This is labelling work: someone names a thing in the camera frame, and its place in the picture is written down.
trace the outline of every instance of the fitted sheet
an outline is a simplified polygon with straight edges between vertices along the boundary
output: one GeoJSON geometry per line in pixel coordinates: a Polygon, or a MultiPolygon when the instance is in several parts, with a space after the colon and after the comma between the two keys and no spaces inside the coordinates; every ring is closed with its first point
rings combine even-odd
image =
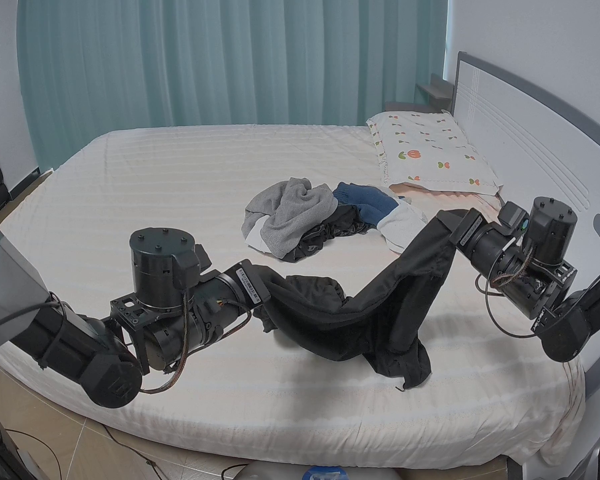
{"type": "MultiPolygon", "coordinates": [[[[94,140],[53,173],[0,229],[76,313],[102,318],[133,289],[128,238],[147,226],[176,227],[203,244],[223,270],[248,258],[282,275],[337,279],[354,295],[396,258],[376,230],[341,237],[297,264],[245,245],[244,206],[289,177],[335,188],[380,184],[365,127],[232,125],[116,131],[94,140]]],[[[430,217],[479,206],[474,195],[410,194],[430,217]]],[[[0,348],[0,366],[75,412],[166,444],[251,459],[368,467],[450,468],[506,454],[524,462],[541,449],[556,462],[584,411],[576,360],[547,359],[539,340],[497,331],[456,256],[420,328],[433,373],[404,393],[362,357],[336,363],[279,331],[247,327],[196,354],[176,386],[109,410],[19,349],[0,348]]],[[[504,300],[493,308],[512,331],[529,322],[504,300]]],[[[152,372],[145,387],[164,376],[152,372]]]]}

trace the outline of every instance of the teal curtain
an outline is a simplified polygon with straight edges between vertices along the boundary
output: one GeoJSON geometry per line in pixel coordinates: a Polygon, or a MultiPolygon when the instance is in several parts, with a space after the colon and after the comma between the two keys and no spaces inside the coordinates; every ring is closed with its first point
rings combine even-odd
{"type": "Polygon", "coordinates": [[[19,0],[41,168],[117,129],[362,124],[441,74],[447,0],[19,0]]]}

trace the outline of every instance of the white bed sheet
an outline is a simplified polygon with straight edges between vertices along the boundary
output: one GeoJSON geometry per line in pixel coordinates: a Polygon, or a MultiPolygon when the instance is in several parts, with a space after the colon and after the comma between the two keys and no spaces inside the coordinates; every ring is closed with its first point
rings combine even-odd
{"type": "MultiPolygon", "coordinates": [[[[291,125],[117,131],[94,140],[51,175],[0,226],[48,288],[78,313],[104,317],[132,291],[128,237],[176,227],[222,270],[242,258],[283,275],[337,279],[357,293],[396,256],[376,230],[337,238],[287,264],[251,250],[244,206],[274,182],[307,177],[378,184],[368,129],[291,125]]],[[[476,196],[442,199],[440,206],[476,196]]],[[[432,216],[431,197],[423,208],[432,216]]],[[[0,366],[49,399],[155,441],[252,459],[369,467],[449,468],[499,454],[518,462],[542,448],[561,459],[584,411],[578,361],[547,359],[538,340],[514,340],[491,324],[460,255],[420,328],[433,373],[401,393],[362,357],[335,363],[264,334],[256,319],[197,354],[175,388],[119,410],[92,404],[80,387],[6,344],[0,366]]],[[[528,330],[506,301],[503,325],[528,330]]],[[[144,385],[157,386],[156,372],[144,385]]]]}

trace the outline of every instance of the headboard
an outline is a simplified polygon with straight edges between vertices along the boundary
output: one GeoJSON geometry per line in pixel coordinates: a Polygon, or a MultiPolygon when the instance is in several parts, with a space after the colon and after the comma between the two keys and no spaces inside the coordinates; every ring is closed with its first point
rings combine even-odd
{"type": "MultiPolygon", "coordinates": [[[[576,210],[566,259],[577,269],[574,289],[600,273],[600,125],[567,102],[509,71],[458,53],[451,112],[504,186],[504,200],[531,208],[552,196],[576,210]]],[[[585,369],[600,357],[600,332],[584,348],[585,369]]]]}

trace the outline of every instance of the black garment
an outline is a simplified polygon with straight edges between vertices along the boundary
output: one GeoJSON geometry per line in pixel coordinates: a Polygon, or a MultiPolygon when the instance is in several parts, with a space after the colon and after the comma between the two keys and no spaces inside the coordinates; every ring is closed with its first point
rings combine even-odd
{"type": "Polygon", "coordinates": [[[334,361],[363,354],[376,372],[403,376],[405,389],[417,386],[431,373],[418,329],[451,268],[456,248],[448,238],[448,229],[432,219],[400,258],[353,298],[328,277],[282,279],[255,266],[271,300],[254,316],[265,332],[279,328],[315,354],[334,361]]]}
{"type": "Polygon", "coordinates": [[[343,204],[336,208],[330,217],[323,220],[318,226],[307,231],[296,247],[289,251],[282,261],[295,263],[307,256],[313,256],[321,251],[324,243],[336,236],[351,236],[357,233],[366,233],[371,225],[363,222],[360,211],[351,204],[343,204]]]}

